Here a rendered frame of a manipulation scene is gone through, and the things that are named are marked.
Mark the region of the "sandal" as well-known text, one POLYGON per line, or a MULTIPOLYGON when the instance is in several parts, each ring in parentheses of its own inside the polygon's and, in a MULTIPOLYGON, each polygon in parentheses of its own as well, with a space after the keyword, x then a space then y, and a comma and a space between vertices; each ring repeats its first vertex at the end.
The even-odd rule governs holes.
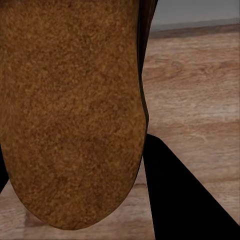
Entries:
POLYGON ((3 160, 20 202, 51 227, 100 222, 135 183, 157 3, 0 0, 3 160))

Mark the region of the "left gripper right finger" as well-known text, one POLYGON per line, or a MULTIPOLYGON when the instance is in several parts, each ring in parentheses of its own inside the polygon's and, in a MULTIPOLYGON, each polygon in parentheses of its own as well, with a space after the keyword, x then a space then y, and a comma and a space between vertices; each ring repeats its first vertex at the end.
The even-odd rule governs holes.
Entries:
POLYGON ((156 240, 240 240, 240 226, 161 139, 147 133, 143 158, 156 240))

